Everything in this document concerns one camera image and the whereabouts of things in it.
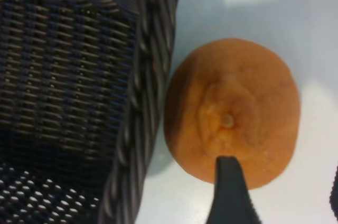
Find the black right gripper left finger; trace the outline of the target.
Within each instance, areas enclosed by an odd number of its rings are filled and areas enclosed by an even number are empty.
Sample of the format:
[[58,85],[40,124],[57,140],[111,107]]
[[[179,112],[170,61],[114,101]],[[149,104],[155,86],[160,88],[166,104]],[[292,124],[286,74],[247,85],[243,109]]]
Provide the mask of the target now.
[[217,158],[208,223],[261,223],[251,202],[241,165],[235,157]]

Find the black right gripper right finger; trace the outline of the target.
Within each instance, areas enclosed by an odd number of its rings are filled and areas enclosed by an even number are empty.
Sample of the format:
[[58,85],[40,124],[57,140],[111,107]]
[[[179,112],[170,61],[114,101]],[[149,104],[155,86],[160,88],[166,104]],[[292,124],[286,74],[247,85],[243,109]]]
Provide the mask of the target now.
[[338,170],[335,172],[335,177],[333,181],[333,186],[329,198],[329,202],[332,209],[337,209],[337,177],[338,177]]

